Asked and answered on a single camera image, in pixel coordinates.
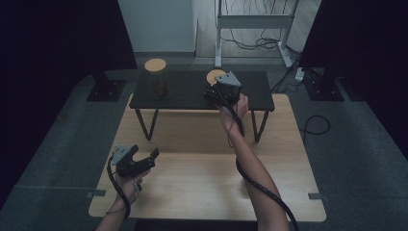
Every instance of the white rack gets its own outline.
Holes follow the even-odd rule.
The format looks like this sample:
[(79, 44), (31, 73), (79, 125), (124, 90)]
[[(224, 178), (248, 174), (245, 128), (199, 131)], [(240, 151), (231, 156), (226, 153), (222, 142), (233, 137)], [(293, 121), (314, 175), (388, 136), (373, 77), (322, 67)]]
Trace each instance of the white rack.
[(221, 29), (283, 29), (283, 36), (278, 42), (279, 51), (286, 67), (292, 65), (286, 43), (291, 31), (294, 14), (299, 0), (295, 0), (289, 14), (270, 15), (223, 15), (222, 0), (218, 0), (217, 41), (216, 41), (216, 68), (221, 68)]

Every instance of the wrist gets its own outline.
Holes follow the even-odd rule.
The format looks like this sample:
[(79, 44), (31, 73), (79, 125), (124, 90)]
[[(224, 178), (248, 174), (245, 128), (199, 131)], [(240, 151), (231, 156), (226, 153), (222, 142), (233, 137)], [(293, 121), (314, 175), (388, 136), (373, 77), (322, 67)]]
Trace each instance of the wrist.
[(236, 123), (232, 126), (229, 132), (227, 131), (227, 134), (230, 139), (234, 139), (236, 137), (242, 137), (240, 127)]
[(123, 201), (115, 201), (114, 204), (111, 206), (106, 215), (116, 215), (121, 216), (126, 213), (126, 205)]

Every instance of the table leg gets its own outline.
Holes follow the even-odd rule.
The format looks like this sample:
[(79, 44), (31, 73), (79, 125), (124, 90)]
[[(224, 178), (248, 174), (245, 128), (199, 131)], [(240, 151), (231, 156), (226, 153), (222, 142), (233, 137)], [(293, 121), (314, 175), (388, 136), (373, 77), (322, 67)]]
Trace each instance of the table leg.
[(150, 125), (149, 133), (147, 133), (147, 128), (146, 128), (146, 125), (144, 124), (143, 117), (141, 116), (140, 109), (135, 109), (135, 112), (136, 112), (136, 115), (138, 116), (141, 129), (143, 129), (144, 136), (147, 138), (148, 141), (151, 141), (152, 136), (153, 136), (154, 126), (156, 125), (156, 119), (157, 119), (157, 115), (159, 113), (159, 109), (156, 109), (154, 111), (153, 120), (152, 120), (152, 124)]
[(265, 111), (264, 118), (262, 119), (261, 127), (259, 128), (259, 131), (258, 131), (258, 128), (256, 126), (256, 120), (255, 120), (255, 112), (251, 111), (252, 127), (254, 130), (255, 142), (259, 142), (259, 140), (261, 139), (262, 133), (265, 130), (265, 124), (267, 123), (268, 116), (269, 116), (269, 111)]

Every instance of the tripod base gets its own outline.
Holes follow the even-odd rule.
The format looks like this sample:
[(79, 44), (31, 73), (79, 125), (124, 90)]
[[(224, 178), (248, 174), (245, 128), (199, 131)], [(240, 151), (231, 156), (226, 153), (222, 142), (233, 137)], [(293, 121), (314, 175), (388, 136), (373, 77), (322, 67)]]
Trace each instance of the tripod base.
[(344, 101), (339, 88), (333, 83), (330, 88), (322, 88), (318, 77), (312, 76), (304, 80), (304, 85), (313, 101)]
[(107, 86), (95, 84), (87, 98), (88, 102), (117, 102), (122, 94), (126, 81), (108, 80)]

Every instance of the white wall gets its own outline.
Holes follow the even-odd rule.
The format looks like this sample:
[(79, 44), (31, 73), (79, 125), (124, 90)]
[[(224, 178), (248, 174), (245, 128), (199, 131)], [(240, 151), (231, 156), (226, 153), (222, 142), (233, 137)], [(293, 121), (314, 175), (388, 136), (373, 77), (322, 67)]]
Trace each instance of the white wall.
[(134, 52), (194, 52), (195, 0), (119, 0)]

